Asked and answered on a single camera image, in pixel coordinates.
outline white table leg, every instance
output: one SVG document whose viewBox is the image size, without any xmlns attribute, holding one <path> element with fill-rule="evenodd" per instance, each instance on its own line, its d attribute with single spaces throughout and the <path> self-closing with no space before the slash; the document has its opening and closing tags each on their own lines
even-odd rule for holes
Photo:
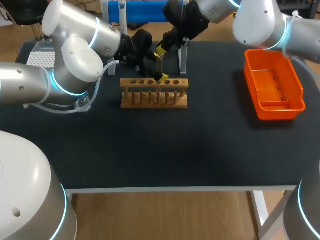
<svg viewBox="0 0 320 240">
<path fill-rule="evenodd" d="M 292 191 L 287 192 L 269 216 L 263 191 L 251 192 L 259 240 L 271 240 L 283 228 L 284 210 L 291 194 Z"/>
</svg>

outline table top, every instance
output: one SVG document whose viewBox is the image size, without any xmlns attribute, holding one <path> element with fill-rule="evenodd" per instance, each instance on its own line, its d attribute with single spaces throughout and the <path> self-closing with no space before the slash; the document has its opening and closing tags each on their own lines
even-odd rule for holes
<svg viewBox="0 0 320 240">
<path fill-rule="evenodd" d="M 26 63 L 33 43 L 17 59 Z M 244 76 L 246 48 L 192 42 L 187 76 L 178 54 L 164 59 L 171 78 L 188 78 L 188 109 L 121 109 L 117 67 L 104 75 L 87 113 L 52 114 L 0 106 L 0 130 L 35 143 L 66 189 L 297 185 L 320 158 L 320 94 L 294 64 L 306 110 L 292 121 L 258 119 Z"/>
</svg>

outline white robotic arm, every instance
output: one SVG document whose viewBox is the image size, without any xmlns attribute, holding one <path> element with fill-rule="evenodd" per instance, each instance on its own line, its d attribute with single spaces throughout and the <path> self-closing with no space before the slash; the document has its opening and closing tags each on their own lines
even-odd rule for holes
<svg viewBox="0 0 320 240">
<path fill-rule="evenodd" d="M 241 44 L 283 51 L 320 64 L 320 21 L 281 13 L 276 0 L 193 0 L 183 7 L 169 0 L 163 9 L 175 28 L 163 35 L 160 54 L 184 45 L 208 28 L 237 12 L 233 34 Z"/>
<path fill-rule="evenodd" d="M 63 0 L 53 0 L 45 11 L 42 30 L 52 38 L 54 69 L 0 62 L 0 104 L 71 105 L 104 72 L 100 56 L 140 67 L 143 58 L 156 62 L 150 51 L 152 36 L 139 30 L 133 37 Z"/>
</svg>

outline wooden test tube rack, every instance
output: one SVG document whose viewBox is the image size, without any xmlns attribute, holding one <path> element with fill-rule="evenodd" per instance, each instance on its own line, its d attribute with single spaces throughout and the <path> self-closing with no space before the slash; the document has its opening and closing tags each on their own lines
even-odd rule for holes
<svg viewBox="0 0 320 240">
<path fill-rule="evenodd" d="M 123 109 L 188 108 L 186 89 L 189 88 L 189 80 L 186 78 L 167 79 L 161 82 L 152 78 L 121 78 L 120 87 L 124 88 L 121 99 Z"/>
</svg>

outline orange plastic tray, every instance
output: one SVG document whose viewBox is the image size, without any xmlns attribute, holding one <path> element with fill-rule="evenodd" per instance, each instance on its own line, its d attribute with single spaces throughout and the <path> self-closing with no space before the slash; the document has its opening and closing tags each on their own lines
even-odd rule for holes
<svg viewBox="0 0 320 240">
<path fill-rule="evenodd" d="M 261 120 L 290 120 L 306 109 L 304 89 L 281 52 L 247 50 L 244 74 Z"/>
</svg>

